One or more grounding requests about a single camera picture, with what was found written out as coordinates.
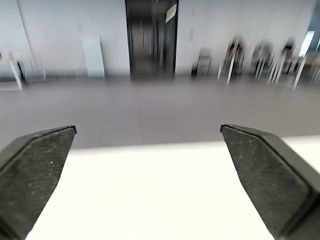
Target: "white table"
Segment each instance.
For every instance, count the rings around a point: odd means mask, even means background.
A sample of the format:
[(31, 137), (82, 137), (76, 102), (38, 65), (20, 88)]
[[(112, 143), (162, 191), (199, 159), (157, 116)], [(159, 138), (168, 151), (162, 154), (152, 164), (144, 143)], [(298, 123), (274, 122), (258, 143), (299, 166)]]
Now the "white table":
[[(320, 170), (320, 137), (286, 142)], [(273, 240), (224, 142), (73, 150), (27, 240)]]

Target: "white wall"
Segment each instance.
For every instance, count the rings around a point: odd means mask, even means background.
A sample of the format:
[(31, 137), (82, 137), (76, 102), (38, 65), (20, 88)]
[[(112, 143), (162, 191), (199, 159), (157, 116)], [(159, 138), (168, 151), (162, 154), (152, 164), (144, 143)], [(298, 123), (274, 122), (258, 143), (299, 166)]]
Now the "white wall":
[(180, 0), (176, 73), (191, 71), (200, 48), (210, 48), (216, 67), (235, 35), (245, 43), (248, 65), (255, 45), (267, 40), (279, 53), (290, 37), (298, 54), (317, 0)]
[[(125, 0), (19, 0), (30, 47), (48, 74), (86, 74), (82, 35), (100, 36), (107, 75), (130, 73)], [(267, 39), (279, 52), (295, 37), (299, 52), (316, 0), (180, 0), (176, 73), (188, 73), (200, 48), (213, 65), (235, 35), (243, 37), (246, 62)], [(15, 0), (0, 0), (0, 51), (30, 62)]]
[[(20, 0), (30, 47), (48, 74), (86, 73), (82, 35), (99, 35), (107, 75), (130, 73), (123, 0)], [(15, 0), (0, 0), (0, 50), (24, 59), (28, 48)]]

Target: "gray tile floor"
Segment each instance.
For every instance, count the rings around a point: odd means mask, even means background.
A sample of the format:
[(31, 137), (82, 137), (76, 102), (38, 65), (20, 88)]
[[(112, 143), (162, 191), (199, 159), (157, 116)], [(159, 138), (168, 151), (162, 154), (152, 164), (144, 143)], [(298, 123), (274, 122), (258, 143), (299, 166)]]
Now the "gray tile floor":
[(131, 82), (128, 78), (59, 79), (0, 92), (0, 148), (35, 131), (76, 125), (73, 148), (222, 140), (220, 124), (282, 137), (320, 135), (320, 88), (295, 91), (243, 77)]

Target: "doorway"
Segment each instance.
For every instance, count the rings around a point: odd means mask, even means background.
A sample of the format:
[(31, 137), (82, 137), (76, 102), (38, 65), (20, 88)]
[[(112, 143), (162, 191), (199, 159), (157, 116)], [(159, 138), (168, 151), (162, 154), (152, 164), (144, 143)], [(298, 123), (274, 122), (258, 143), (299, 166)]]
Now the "doorway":
[(125, 0), (132, 77), (173, 76), (178, 0)]

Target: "white board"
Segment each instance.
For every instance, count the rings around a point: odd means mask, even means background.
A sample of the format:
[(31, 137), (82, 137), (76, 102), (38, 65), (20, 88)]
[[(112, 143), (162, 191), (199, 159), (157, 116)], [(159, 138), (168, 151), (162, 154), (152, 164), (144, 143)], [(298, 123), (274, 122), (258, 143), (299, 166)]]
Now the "white board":
[(104, 78), (105, 66), (98, 35), (82, 36), (86, 68), (90, 78)]

